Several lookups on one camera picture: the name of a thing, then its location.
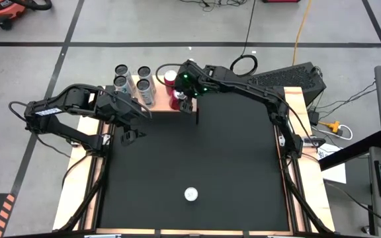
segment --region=concrete floor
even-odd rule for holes
[[[23,122],[8,111],[10,101],[42,99],[51,78],[56,81],[54,95],[72,83],[109,85],[114,67],[120,63],[127,64],[135,74],[141,65],[155,69],[162,63],[189,58],[199,65],[228,67],[243,48],[232,47],[233,44],[227,42],[245,41],[253,2],[249,0],[240,7],[220,7],[206,13],[197,4],[179,0],[52,1],[51,11],[29,11],[11,31],[0,29],[1,193],[11,191],[30,138]],[[257,73],[292,63],[291,43],[307,2],[264,4],[257,1],[249,41],[289,43],[288,47],[274,44],[247,47],[246,53],[252,52],[259,60]],[[381,28],[381,1],[368,2]],[[79,14],[78,21],[71,25],[75,11]],[[314,0],[300,41],[336,43],[308,44],[298,49],[297,62],[311,61],[323,71],[327,90],[320,106],[345,100],[371,84],[374,66],[381,65],[381,45],[369,47],[381,41],[362,0]],[[148,44],[131,47],[129,42]],[[201,47],[199,42],[213,43],[211,47]],[[349,48],[347,43],[367,43],[367,47]],[[245,62],[238,66],[237,73],[250,68]],[[76,127],[79,119],[63,115],[61,120]],[[339,120],[354,132],[351,141],[334,140],[342,147],[376,132],[380,129],[376,94],[345,105],[325,120]],[[71,149],[55,136],[42,136],[42,139],[62,151]],[[36,144],[5,235],[51,231],[67,163],[65,157]],[[338,232],[362,234],[359,228],[367,225],[367,212],[347,200],[330,198],[330,204]]]

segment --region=white label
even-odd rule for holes
[[[61,112],[61,110],[58,109],[58,108],[52,108],[52,109],[47,109],[47,110],[43,110],[43,111],[37,112],[37,115],[39,115],[39,116],[46,116],[46,115],[51,115],[51,114],[54,114],[54,113],[57,113],[57,112]]]

